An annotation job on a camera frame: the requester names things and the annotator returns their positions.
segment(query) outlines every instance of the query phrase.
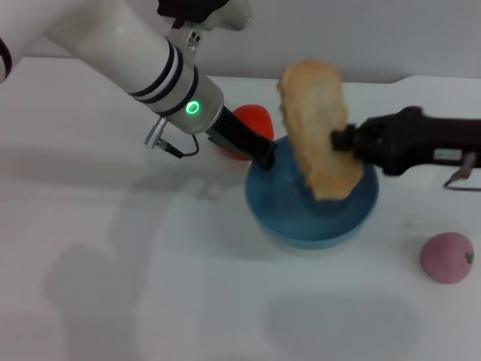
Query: white wall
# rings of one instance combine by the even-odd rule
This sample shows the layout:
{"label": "white wall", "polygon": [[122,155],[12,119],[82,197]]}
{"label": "white wall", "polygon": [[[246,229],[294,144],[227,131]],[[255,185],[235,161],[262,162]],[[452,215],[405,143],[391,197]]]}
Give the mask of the white wall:
{"label": "white wall", "polygon": [[[156,0],[129,0],[156,30]],[[315,56],[346,80],[407,75],[481,77],[479,0],[250,0],[251,25],[204,36],[198,64],[209,74],[279,77],[287,62]],[[48,41],[32,55],[67,56]]]}

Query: bread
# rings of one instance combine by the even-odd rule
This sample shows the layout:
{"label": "bread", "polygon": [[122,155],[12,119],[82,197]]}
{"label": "bread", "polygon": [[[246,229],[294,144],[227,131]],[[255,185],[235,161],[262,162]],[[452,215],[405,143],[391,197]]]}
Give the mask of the bread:
{"label": "bread", "polygon": [[316,60],[287,66],[278,88],[289,142],[316,200],[345,199],[362,178],[352,152],[335,152],[333,130],[346,128],[340,75]]}

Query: black stripe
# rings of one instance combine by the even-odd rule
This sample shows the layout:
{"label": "black stripe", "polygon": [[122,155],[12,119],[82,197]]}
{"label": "black stripe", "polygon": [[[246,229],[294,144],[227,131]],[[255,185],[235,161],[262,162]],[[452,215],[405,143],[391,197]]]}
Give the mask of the black stripe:
{"label": "black stripe", "polygon": [[139,92],[129,93],[130,96],[146,96],[147,94],[157,89],[159,85],[162,84],[162,82],[165,80],[168,73],[172,69],[172,64],[174,63],[174,47],[172,46],[169,40],[167,40],[167,42],[168,42],[168,59],[167,59],[167,64],[165,64],[164,70],[162,70],[162,73],[160,73],[156,81],[150,84],[147,88]]}
{"label": "black stripe", "polygon": [[167,86],[156,96],[148,99],[137,99],[140,103],[144,104],[152,104],[155,102],[158,102],[162,98],[164,98],[167,94],[169,94],[172,89],[177,85],[177,82],[179,81],[180,75],[182,74],[183,70],[183,57],[182,53],[180,52],[179,49],[175,48],[177,50],[177,58],[179,59],[179,62],[177,63],[177,69],[175,69],[174,76],[172,77],[171,81]]}
{"label": "black stripe", "polygon": [[187,103],[190,101],[192,96],[194,95],[195,91],[197,90],[197,85],[198,85],[198,71],[197,67],[194,68],[194,81],[192,82],[192,85],[184,99],[177,104],[175,107],[172,109],[169,109],[168,111],[156,111],[156,114],[160,115],[161,117],[168,117],[169,115],[172,115],[174,113],[177,113],[180,109],[185,107]]}
{"label": "black stripe", "polygon": [[3,42],[2,38],[0,38],[0,57],[3,59],[3,63],[5,64],[5,79],[12,71],[12,55],[10,55],[10,51],[7,48],[7,45]]}

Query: pink fruit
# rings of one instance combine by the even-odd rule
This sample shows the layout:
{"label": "pink fruit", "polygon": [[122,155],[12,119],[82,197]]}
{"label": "pink fruit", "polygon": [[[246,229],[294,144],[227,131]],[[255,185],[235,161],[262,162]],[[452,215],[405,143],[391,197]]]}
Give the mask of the pink fruit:
{"label": "pink fruit", "polygon": [[463,235],[449,232],[435,235],[421,250],[421,265],[442,284],[457,284],[473,267],[473,245]]}

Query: green led light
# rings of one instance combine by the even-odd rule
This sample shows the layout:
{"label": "green led light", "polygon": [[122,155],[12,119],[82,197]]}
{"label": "green led light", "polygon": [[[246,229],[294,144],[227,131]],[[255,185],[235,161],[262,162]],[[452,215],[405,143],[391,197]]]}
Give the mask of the green led light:
{"label": "green led light", "polygon": [[196,100],[189,102],[186,106],[186,112],[187,114],[190,114],[190,115],[195,114],[200,110],[201,110],[201,105]]}

